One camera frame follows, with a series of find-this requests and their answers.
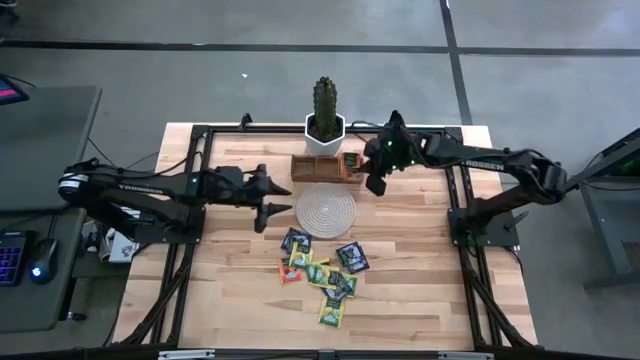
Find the white hexagonal pot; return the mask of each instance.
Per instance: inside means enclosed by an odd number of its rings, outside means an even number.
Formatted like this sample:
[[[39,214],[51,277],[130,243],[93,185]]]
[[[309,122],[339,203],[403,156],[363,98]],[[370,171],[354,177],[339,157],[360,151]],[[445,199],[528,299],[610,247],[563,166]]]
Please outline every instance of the white hexagonal pot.
[[[344,140],[347,120],[344,118],[344,116],[336,114],[336,116],[339,117],[340,120],[342,120],[342,135],[340,135],[335,140],[323,143],[320,140],[316,140],[314,137],[309,135],[309,120],[312,116],[313,113],[307,115],[304,118],[304,139],[307,143],[307,151],[313,156],[336,156],[338,154],[338,151],[340,151],[342,140]]]

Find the cactus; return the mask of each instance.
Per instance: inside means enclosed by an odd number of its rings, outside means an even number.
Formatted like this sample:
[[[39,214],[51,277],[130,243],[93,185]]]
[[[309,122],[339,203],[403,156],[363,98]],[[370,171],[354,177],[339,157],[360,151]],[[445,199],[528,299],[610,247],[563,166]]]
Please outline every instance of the cactus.
[[[329,142],[340,136],[340,127],[336,121],[337,101],[335,84],[328,77],[321,77],[313,88],[313,110],[316,138],[322,142]]]

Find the metal leg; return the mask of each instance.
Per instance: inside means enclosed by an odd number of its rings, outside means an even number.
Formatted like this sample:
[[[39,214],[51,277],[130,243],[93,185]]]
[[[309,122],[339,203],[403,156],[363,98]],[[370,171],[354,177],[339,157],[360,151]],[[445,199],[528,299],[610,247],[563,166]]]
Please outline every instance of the metal leg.
[[[469,173],[469,168],[460,167],[460,174],[462,175],[462,183],[464,184],[464,194],[467,199],[467,204],[469,204],[473,198],[473,188],[471,184],[471,175]],[[484,247],[476,246],[476,261],[478,262],[478,272],[480,273],[480,282],[486,288],[487,292],[490,296],[493,297],[493,289],[491,289],[491,277],[489,276],[489,267],[487,265],[487,256],[484,252]],[[500,327],[494,319],[493,314],[489,311],[487,307],[487,317],[489,319],[489,332],[491,333],[491,344],[492,345],[502,345],[502,336],[500,333]]]
[[[64,321],[69,319],[69,314],[72,314],[69,311],[71,307],[71,298],[73,298],[73,292],[76,288],[76,279],[74,277],[69,278],[69,282],[67,283],[67,290],[64,293],[64,298],[62,299],[62,308],[60,310],[60,315],[58,316],[58,320]]]
[[[212,132],[210,131],[208,126],[197,125],[192,128],[191,140],[189,142],[189,150],[187,151],[187,162],[185,164],[185,171],[188,171],[188,172],[193,171],[193,164],[196,157],[198,141],[200,141],[200,139],[203,137],[206,143],[205,143],[205,151],[202,154],[202,158],[201,158],[201,166],[200,166],[201,170],[206,168],[206,166],[209,164],[209,156],[211,155],[211,142],[213,141],[213,139],[210,138],[211,133]],[[162,283],[160,286],[159,296],[162,296],[167,286],[171,282],[171,279],[173,277],[173,270],[174,270],[174,264],[176,261],[177,253],[178,253],[178,245],[175,245],[175,244],[169,245],[169,251],[167,253],[167,260],[165,262],[164,273],[162,275]],[[172,336],[173,337],[176,336],[174,332],[177,332],[178,335],[180,333],[180,328],[182,324],[176,324],[176,318],[179,319],[180,322],[182,322],[182,312],[184,311],[185,297],[186,297],[186,281],[185,283],[183,283],[183,285],[180,286],[178,290],[178,299],[181,300],[181,305],[176,306],[174,321],[171,326],[172,333],[169,334],[169,339],[167,340],[167,342],[170,342],[170,340],[173,340],[171,339]],[[155,324],[153,325],[153,329],[151,332],[151,343],[153,344],[157,344],[161,341],[162,327],[164,325],[164,316],[165,316],[165,309],[162,309],[160,310],[160,316],[158,317],[158,320],[156,320]]]
[[[460,201],[458,199],[458,190],[456,188],[455,175],[452,168],[444,170],[447,177],[447,183],[449,184],[449,201],[451,202],[451,209],[458,209],[460,207]],[[458,257],[460,258],[460,268],[463,268],[463,258],[468,257],[469,249],[464,246],[458,246]],[[468,272],[462,271],[462,279],[464,286],[464,295],[467,304],[467,313],[469,315],[469,326],[471,327],[471,338],[473,340],[473,346],[485,345],[486,342],[482,337],[482,328],[480,327],[480,317],[478,316],[478,305],[476,304],[476,297],[473,293],[473,287],[471,285],[471,277]]]
[[[584,283],[584,289],[589,291],[634,284],[640,284],[640,272],[618,274],[602,279],[587,281]]]
[[[580,187],[580,193],[582,194],[584,205],[589,213],[589,219],[591,220],[593,231],[597,238],[607,247],[606,255],[609,266],[617,274],[632,272],[633,268],[631,263],[629,263],[629,259],[627,258],[622,242],[619,239],[612,239],[604,234],[601,223],[604,222],[605,219],[598,218],[596,209],[593,207],[593,200],[591,199],[590,191],[591,190],[586,186]]]

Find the potted cactus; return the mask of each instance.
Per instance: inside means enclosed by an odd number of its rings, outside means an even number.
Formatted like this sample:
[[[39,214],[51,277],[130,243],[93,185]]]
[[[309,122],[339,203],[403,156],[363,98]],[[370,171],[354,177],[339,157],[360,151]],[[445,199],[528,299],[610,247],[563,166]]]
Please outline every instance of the potted cactus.
[[[336,113],[335,84],[321,77],[313,88],[312,114],[305,118],[307,151],[313,156],[336,156],[344,139],[346,120]]]

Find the wooden table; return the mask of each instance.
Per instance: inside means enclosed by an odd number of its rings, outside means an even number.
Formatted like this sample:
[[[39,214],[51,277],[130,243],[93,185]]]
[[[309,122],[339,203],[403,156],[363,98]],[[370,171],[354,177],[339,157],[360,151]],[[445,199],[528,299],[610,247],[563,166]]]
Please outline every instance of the wooden table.
[[[182,160],[193,124],[169,123],[157,170]],[[491,147],[485,126],[462,127],[465,144]],[[342,150],[362,151],[355,136]],[[291,154],[303,154],[300,134],[216,135],[210,165],[253,169],[267,165],[273,180],[293,191],[267,201],[295,204],[309,184],[292,183]],[[456,169],[459,183],[459,171]],[[476,196],[500,191],[497,173],[471,170]],[[358,241],[371,269],[358,275],[354,299],[347,300],[342,326],[318,324],[322,292],[306,281],[281,285],[277,262],[289,227],[300,228],[293,210],[273,216],[263,234],[253,232],[255,211],[209,206],[191,271],[181,348],[445,350],[472,349],[469,319],[457,250],[450,245],[445,212],[450,207],[442,170],[413,167],[387,178],[384,197],[364,184],[349,186],[358,215],[335,241],[314,241],[314,258],[331,258],[335,249]],[[461,206],[464,194],[460,192]],[[142,320],[158,297],[166,245],[137,255],[122,301],[114,341]],[[536,342],[520,269],[503,249],[487,249],[495,299],[523,336]],[[479,305],[489,341],[484,306]],[[173,315],[170,305],[164,334]]]

